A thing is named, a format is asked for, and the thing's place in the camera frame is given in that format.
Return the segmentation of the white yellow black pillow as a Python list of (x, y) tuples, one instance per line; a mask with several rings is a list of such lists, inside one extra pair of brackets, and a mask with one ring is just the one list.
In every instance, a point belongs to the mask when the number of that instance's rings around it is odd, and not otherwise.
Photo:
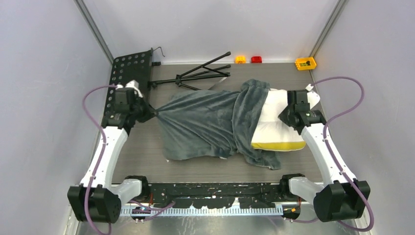
[(289, 152), (306, 146), (302, 135), (278, 118), (287, 104), (286, 90), (269, 90), (251, 139), (253, 149)]

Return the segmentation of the grey fluffy pillowcase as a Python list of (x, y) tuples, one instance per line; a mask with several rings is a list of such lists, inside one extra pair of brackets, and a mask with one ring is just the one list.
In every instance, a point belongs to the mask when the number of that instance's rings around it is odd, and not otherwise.
[(227, 159), (240, 153), (249, 164), (280, 169), (279, 153), (251, 146), (270, 88), (268, 82), (250, 79), (238, 91), (197, 90), (173, 95), (157, 109), (165, 158)]

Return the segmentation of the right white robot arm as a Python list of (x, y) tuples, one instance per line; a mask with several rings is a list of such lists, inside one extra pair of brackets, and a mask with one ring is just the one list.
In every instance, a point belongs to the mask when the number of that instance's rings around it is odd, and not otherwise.
[(313, 205), (321, 222), (360, 218), (370, 194), (367, 181), (359, 181), (338, 155), (326, 120), (319, 110), (311, 110), (307, 90), (288, 91), (287, 106), (278, 118), (305, 140), (319, 167), (323, 185), (301, 173), (286, 174), (277, 187), (282, 199), (301, 198)]

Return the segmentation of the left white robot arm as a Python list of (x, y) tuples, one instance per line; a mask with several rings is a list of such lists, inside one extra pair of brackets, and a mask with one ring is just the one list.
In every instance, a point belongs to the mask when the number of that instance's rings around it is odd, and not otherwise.
[(67, 196), (78, 221), (115, 223), (121, 207), (135, 199), (146, 202), (150, 196), (144, 176), (127, 176), (121, 184), (112, 185), (115, 165), (131, 129), (137, 122), (146, 122), (157, 115), (144, 99), (139, 83), (108, 85), (109, 110), (101, 122), (92, 122), (101, 134), (98, 148), (85, 176), (77, 186), (71, 186)]

